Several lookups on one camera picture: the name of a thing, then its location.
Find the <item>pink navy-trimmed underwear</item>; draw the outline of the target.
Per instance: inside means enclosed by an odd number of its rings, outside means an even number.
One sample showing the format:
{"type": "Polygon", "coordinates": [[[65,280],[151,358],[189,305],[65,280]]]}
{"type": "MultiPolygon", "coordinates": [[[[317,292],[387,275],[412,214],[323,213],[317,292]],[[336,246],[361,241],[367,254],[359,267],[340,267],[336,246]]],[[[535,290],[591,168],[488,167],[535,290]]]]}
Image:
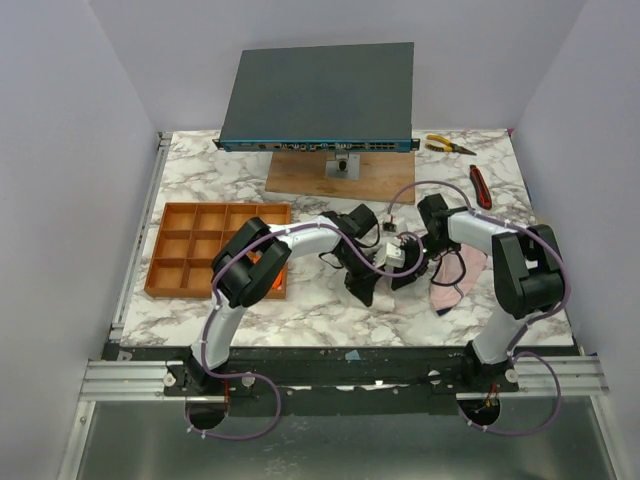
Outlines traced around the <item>pink navy-trimmed underwear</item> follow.
{"type": "Polygon", "coordinates": [[[468,245],[439,258],[429,287],[429,300],[438,316],[451,311],[473,289],[486,261],[485,253],[468,245]]]}

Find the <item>brown compartment tray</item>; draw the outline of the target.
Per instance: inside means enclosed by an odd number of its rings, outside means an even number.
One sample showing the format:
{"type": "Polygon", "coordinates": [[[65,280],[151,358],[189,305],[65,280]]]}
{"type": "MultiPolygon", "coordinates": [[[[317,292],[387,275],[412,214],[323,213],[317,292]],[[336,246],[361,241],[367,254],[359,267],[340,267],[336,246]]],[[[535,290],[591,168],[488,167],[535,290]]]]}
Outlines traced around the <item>brown compartment tray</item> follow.
{"type": "Polygon", "coordinates": [[[214,257],[249,219],[291,222],[286,203],[168,203],[144,287],[153,298],[209,299],[214,257]]]}

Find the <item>white pink-trimmed underwear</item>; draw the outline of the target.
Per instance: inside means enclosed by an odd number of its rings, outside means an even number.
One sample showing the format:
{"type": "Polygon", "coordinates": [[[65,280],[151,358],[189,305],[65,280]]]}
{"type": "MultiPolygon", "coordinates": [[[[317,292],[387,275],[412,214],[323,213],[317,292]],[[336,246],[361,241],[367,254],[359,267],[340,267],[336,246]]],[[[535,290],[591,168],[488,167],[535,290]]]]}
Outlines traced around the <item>white pink-trimmed underwear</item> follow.
{"type": "Polygon", "coordinates": [[[381,278],[375,286],[373,292],[372,309],[380,312],[393,312],[395,309],[394,292],[391,290],[390,282],[381,278]]]}

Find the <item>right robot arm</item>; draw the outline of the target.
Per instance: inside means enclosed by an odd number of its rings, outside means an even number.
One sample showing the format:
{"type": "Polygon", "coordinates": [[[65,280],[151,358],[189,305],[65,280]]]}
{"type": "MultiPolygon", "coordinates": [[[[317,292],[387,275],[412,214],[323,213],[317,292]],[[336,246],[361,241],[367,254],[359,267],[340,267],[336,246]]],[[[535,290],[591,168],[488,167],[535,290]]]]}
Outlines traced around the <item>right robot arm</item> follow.
{"type": "Polygon", "coordinates": [[[509,368],[511,355],[526,330],[562,310],[570,295],[566,269],[551,227],[523,228],[468,210],[450,208],[440,194],[425,197],[418,212],[427,229],[420,238],[401,246],[402,278],[391,280],[396,291],[426,273],[428,262],[464,246],[489,256],[497,308],[482,332],[465,346],[460,379],[469,390],[480,392],[509,368]]]}

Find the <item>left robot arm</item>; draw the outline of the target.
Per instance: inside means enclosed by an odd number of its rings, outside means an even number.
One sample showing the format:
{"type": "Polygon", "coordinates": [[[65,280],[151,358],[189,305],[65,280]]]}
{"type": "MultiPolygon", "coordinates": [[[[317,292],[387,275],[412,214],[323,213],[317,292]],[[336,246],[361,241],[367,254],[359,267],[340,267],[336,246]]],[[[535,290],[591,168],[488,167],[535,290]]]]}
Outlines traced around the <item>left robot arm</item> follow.
{"type": "Polygon", "coordinates": [[[220,367],[229,359],[242,317],[266,297],[292,259],[334,256],[346,270],[347,290],[371,305],[375,285],[387,272],[359,240],[375,227],[375,215],[365,205],[348,214],[327,211],[311,221],[287,225],[269,225],[257,217],[246,221],[212,261],[212,307],[185,361],[188,384],[209,395],[229,377],[220,367]]]}

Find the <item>orange rolled cloth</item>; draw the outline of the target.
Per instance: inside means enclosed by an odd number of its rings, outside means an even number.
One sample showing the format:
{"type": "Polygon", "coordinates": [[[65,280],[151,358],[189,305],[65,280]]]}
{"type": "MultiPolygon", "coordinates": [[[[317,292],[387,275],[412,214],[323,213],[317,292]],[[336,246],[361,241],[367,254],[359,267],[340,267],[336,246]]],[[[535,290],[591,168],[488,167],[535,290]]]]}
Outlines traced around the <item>orange rolled cloth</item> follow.
{"type": "MultiPolygon", "coordinates": [[[[252,262],[256,264],[261,259],[261,254],[259,252],[250,252],[249,257],[252,260],[252,262]]],[[[285,273],[285,268],[282,268],[277,274],[274,282],[271,285],[271,288],[270,288],[271,291],[278,291],[282,288],[282,285],[284,283],[284,273],[285,273]]]]}

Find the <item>wooden base board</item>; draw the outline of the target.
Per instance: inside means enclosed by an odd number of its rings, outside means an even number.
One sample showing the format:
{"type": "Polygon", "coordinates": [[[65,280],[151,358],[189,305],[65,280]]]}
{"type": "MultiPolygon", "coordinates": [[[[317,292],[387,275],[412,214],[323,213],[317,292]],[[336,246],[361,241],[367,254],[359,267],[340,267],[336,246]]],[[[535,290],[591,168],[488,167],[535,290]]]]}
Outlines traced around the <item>wooden base board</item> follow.
{"type": "Polygon", "coordinates": [[[265,189],[272,193],[362,201],[415,202],[411,153],[275,153],[265,189]]]}

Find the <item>red black utility knife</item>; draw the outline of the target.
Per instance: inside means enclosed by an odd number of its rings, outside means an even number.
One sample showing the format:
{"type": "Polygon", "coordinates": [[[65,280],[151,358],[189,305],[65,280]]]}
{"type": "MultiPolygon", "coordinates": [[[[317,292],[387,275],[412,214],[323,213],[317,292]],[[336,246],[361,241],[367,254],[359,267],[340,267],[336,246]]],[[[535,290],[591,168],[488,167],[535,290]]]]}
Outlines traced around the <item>red black utility knife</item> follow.
{"type": "Polygon", "coordinates": [[[472,164],[469,168],[469,179],[474,188],[477,205],[484,210],[490,211],[493,208],[491,193],[480,169],[475,164],[472,164]]]}

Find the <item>black mounting rail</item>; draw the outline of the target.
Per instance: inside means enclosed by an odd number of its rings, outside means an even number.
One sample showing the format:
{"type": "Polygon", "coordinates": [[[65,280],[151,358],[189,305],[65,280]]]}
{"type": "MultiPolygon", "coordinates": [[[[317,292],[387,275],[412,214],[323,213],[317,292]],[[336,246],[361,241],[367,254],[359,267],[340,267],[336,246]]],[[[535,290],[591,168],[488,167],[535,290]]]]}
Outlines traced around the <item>black mounting rail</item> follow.
{"type": "Polygon", "coordinates": [[[509,367],[475,368],[463,347],[234,347],[213,376],[194,355],[168,361],[164,392],[234,416],[454,415],[517,391],[509,367]]]}

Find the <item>grey metal stand bracket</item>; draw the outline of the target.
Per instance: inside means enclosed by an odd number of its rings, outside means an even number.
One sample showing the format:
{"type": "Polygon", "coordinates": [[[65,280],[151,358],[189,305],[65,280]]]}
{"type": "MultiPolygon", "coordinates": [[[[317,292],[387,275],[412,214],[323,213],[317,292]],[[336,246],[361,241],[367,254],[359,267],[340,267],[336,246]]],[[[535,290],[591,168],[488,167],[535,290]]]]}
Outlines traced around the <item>grey metal stand bracket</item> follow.
{"type": "Polygon", "coordinates": [[[359,154],[336,153],[326,162],[325,176],[332,179],[358,180],[359,170],[359,154]]]}

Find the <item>yellow handled pliers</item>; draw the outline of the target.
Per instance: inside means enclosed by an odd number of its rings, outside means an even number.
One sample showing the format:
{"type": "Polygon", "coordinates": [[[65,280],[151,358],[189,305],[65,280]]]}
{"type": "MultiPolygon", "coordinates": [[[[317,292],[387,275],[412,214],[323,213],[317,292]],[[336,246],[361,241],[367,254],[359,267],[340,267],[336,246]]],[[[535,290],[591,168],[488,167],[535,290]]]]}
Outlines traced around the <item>yellow handled pliers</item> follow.
{"type": "Polygon", "coordinates": [[[476,156],[476,153],[440,135],[428,134],[425,148],[434,152],[476,156]]]}

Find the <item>network switch grey blue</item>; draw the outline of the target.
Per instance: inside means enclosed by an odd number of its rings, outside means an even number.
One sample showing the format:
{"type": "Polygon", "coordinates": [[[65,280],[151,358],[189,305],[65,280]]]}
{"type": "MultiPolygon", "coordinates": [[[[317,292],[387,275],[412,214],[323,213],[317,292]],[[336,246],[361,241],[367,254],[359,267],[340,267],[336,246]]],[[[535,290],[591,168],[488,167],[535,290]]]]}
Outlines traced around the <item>network switch grey blue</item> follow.
{"type": "Polygon", "coordinates": [[[215,145],[226,152],[398,152],[412,135],[411,42],[245,50],[215,145]]]}

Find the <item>aluminium frame rail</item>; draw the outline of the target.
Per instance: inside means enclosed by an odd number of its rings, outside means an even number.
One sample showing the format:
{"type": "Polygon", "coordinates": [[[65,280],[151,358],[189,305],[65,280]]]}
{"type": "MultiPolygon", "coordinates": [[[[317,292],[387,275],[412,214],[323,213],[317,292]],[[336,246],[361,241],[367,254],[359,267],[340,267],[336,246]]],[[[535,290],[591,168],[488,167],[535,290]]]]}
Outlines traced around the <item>aluminium frame rail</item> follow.
{"type": "Polygon", "coordinates": [[[145,195],[126,274],[109,327],[105,346],[115,348],[116,358],[114,360],[91,360],[87,363],[79,396],[81,401],[147,401],[161,394],[160,365],[156,363],[152,366],[146,366],[142,362],[133,361],[129,353],[120,350],[120,341],[129,302],[138,278],[138,269],[171,140],[172,134],[170,132],[159,134],[159,144],[149,188],[145,195]]]}

